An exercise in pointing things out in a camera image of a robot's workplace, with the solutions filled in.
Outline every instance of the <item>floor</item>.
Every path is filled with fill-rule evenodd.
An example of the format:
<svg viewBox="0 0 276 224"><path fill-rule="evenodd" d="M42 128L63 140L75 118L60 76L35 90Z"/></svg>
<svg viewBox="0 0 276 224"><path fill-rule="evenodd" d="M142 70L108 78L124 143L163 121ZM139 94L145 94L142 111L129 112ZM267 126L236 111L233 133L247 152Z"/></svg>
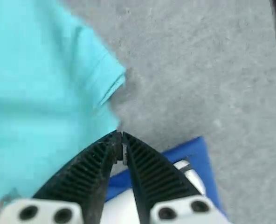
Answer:
<svg viewBox="0 0 276 224"><path fill-rule="evenodd" d="M112 99L121 129L159 151L203 135L230 220L276 224L269 0L68 2L128 68Z"/></svg>

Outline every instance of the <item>cloth fold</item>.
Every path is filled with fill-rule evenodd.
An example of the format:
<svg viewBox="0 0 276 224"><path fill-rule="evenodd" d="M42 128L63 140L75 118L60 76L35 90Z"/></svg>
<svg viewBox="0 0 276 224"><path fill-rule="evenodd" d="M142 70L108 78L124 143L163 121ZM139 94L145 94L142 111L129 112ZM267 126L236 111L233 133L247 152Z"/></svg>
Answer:
<svg viewBox="0 0 276 224"><path fill-rule="evenodd" d="M116 129L107 100L124 72L56 0L0 0L0 199L31 197Z"/></svg>

